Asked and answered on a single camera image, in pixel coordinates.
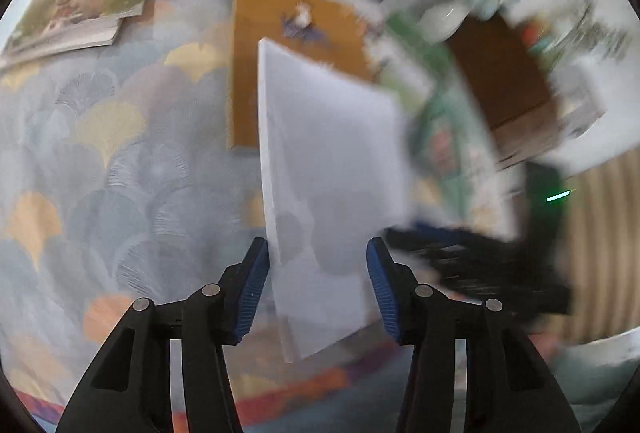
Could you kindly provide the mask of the white landscape cover book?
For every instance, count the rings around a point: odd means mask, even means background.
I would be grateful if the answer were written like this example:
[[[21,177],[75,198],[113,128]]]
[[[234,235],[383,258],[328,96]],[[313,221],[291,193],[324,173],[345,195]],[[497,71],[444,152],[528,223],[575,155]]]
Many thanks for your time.
[[[124,19],[142,14],[146,0],[24,0],[3,40],[1,67],[54,54],[110,45]]]

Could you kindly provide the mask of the striped beige rug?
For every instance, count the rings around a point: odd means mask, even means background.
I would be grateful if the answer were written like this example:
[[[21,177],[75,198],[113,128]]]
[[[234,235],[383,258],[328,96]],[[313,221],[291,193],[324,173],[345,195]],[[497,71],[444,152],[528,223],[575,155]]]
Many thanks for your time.
[[[639,150],[568,179],[565,252],[570,312],[549,318],[561,341],[585,344],[639,326]]]

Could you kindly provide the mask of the teal poetry book red girl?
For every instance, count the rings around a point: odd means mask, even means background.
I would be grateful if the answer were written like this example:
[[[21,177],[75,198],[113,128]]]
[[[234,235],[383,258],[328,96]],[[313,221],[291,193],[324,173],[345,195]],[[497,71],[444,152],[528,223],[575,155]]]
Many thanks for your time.
[[[500,223],[494,151],[485,130],[457,86],[439,86],[413,121],[409,134],[418,190],[442,208],[450,222],[475,229]]]

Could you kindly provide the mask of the brown wooden cabinet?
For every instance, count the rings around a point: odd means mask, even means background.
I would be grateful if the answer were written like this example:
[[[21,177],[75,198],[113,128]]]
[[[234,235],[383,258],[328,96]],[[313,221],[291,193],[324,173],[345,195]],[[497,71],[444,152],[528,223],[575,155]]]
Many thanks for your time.
[[[547,77],[502,16],[467,17],[447,45],[483,112],[500,167],[559,144],[558,104]]]

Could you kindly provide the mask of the patterned blue table cloth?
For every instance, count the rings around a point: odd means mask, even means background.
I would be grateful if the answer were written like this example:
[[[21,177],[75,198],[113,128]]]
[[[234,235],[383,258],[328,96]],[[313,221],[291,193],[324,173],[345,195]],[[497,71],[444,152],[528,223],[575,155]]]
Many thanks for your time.
[[[114,45],[1,74],[1,364],[46,431],[134,299],[187,297],[264,234],[257,152],[227,144],[232,2],[149,0]],[[227,354],[245,431],[393,431],[409,353],[374,325],[285,363],[270,299]]]

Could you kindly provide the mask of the dark green cover book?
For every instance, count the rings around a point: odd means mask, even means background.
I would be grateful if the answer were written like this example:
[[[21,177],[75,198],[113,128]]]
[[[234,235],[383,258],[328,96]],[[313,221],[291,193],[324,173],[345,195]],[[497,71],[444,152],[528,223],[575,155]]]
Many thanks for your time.
[[[405,12],[390,14],[385,19],[384,28],[437,83],[448,81],[454,68],[454,58],[446,44],[429,42],[419,23]]]

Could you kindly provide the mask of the white ceramic vase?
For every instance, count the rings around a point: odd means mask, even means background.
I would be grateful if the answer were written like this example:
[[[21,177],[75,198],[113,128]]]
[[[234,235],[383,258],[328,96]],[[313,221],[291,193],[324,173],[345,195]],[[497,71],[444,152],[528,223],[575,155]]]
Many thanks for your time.
[[[471,13],[463,0],[440,2],[428,8],[419,20],[424,38],[430,43],[449,39]]]

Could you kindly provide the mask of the dried flowers in vase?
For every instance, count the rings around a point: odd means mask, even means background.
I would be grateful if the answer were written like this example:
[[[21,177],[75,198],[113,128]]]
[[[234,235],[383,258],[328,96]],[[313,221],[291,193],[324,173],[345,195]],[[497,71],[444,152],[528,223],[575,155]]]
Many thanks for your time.
[[[549,70],[585,56],[622,60],[632,41],[628,29],[597,16],[595,0],[567,0],[552,8],[548,22],[552,39],[540,58]]]

